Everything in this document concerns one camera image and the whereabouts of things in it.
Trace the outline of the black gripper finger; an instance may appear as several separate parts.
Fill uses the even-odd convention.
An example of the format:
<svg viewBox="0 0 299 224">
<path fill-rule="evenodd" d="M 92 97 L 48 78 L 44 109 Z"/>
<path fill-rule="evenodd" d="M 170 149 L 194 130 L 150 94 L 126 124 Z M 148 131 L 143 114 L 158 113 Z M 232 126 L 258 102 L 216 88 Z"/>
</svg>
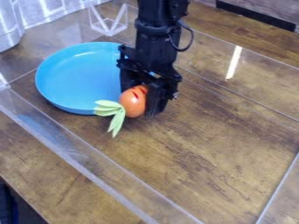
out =
<svg viewBox="0 0 299 224">
<path fill-rule="evenodd" d="M 140 70 L 132 70 L 120 68 L 120 89 L 127 91 L 130 88 L 144 84 L 143 72 Z"/>
<path fill-rule="evenodd" d="M 178 83 L 167 80 L 156 80 L 148 84 L 144 115 L 152 117 L 162 113 L 170 100 L 178 98 Z"/>
</svg>

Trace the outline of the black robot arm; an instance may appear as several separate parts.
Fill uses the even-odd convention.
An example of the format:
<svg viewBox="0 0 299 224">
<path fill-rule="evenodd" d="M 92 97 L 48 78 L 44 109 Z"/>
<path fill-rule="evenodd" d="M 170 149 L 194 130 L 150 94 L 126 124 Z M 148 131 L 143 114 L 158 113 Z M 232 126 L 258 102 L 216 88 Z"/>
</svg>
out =
<svg viewBox="0 0 299 224">
<path fill-rule="evenodd" d="M 194 32 L 182 21 L 188 14 L 191 0 L 138 0 L 135 19 L 135 46 L 122 45 L 120 88 L 128 90 L 146 84 L 144 115 L 151 117 L 164 111 L 167 102 L 178 97 L 178 85 L 183 80 L 174 69 L 178 52 L 192 44 Z"/>
</svg>

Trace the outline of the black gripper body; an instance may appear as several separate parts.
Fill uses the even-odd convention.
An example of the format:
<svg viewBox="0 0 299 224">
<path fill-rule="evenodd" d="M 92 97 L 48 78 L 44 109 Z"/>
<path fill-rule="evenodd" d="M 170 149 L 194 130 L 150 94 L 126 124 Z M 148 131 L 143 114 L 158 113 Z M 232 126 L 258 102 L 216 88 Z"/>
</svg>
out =
<svg viewBox="0 0 299 224">
<path fill-rule="evenodd" d="M 182 27 L 176 23 L 158 25 L 138 19 L 135 28 L 135 47 L 122 45 L 118 48 L 118 67 L 140 70 L 144 83 L 156 81 L 151 73 L 159 74 L 163 81 L 178 83 L 182 76 L 174 69 L 174 62 L 179 52 Z"/>
</svg>

